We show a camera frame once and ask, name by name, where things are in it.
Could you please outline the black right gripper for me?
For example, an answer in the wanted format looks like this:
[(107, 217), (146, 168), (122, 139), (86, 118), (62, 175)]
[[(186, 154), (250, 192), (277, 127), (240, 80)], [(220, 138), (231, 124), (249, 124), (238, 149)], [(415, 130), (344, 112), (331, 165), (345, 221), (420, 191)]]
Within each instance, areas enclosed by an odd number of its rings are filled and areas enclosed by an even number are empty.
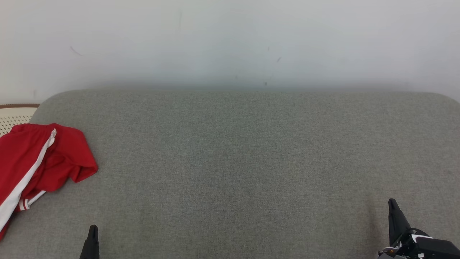
[(378, 259), (418, 259), (413, 238), (418, 231), (408, 231), (411, 226), (395, 199), (388, 200), (388, 207), (390, 246), (378, 251)]

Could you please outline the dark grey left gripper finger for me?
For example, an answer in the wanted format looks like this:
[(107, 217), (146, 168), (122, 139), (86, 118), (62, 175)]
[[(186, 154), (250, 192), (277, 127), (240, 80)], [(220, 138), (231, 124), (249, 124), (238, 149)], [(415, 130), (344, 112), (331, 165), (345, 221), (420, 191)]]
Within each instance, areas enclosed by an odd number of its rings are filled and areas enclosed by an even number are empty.
[(98, 227), (91, 225), (79, 259), (99, 259)]

